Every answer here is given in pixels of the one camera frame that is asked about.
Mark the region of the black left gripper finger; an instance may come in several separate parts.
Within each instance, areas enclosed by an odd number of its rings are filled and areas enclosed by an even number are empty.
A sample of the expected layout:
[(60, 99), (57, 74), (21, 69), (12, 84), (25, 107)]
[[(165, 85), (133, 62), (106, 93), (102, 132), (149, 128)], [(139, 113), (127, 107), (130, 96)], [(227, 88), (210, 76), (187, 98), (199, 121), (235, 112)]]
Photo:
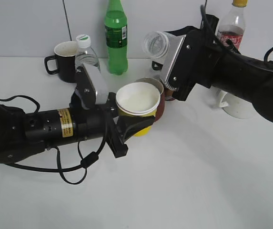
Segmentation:
[(117, 121), (117, 128), (120, 137), (125, 143), (129, 138), (139, 131), (151, 126), (155, 121), (154, 116), (119, 116)]

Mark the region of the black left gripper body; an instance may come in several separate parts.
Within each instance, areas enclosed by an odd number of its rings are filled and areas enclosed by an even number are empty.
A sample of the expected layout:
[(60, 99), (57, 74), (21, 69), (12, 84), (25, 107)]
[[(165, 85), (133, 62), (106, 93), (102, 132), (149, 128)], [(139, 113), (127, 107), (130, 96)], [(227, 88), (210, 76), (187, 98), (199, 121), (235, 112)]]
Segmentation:
[(114, 118), (118, 116), (115, 93), (110, 92), (107, 103), (91, 109), (84, 109), (81, 99), (73, 93), (70, 113), (76, 124), (74, 134), (78, 140), (90, 140), (106, 135), (106, 143), (116, 158), (126, 156), (128, 147), (116, 127)]

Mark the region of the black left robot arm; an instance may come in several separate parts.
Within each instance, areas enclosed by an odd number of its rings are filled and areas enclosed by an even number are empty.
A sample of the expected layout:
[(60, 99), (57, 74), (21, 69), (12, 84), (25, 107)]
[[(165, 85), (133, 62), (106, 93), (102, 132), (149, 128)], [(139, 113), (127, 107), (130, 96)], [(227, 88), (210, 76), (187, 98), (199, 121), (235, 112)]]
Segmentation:
[(6, 106), (0, 99), (0, 164), (20, 162), (56, 146), (103, 137), (116, 158), (128, 152), (126, 141), (151, 126), (153, 115), (146, 117), (119, 114), (115, 94), (106, 104), (83, 109), (80, 99), (71, 98), (68, 108), (26, 113)]

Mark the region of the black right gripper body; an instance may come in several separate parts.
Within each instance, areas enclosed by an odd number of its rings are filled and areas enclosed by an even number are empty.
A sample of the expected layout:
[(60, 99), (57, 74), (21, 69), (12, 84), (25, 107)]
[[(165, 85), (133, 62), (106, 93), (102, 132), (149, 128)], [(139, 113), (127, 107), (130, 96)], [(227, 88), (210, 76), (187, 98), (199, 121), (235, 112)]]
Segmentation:
[(186, 35), (171, 76), (173, 86), (178, 87), (172, 96), (175, 100), (186, 101), (196, 84), (210, 88), (217, 63), (224, 57), (225, 51), (214, 43), (214, 32), (207, 28), (198, 29), (186, 26), (168, 31), (175, 36)]

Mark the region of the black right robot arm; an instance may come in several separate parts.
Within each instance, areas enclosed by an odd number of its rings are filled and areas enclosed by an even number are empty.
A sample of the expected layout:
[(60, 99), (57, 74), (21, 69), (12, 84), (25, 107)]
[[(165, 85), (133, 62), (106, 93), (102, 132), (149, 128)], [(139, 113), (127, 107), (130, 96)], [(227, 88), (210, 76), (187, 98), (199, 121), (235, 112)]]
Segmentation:
[(250, 102), (259, 115), (273, 122), (273, 70), (230, 51), (211, 32), (186, 26), (170, 34), (185, 36), (168, 80), (176, 100), (186, 101), (196, 84), (213, 86)]

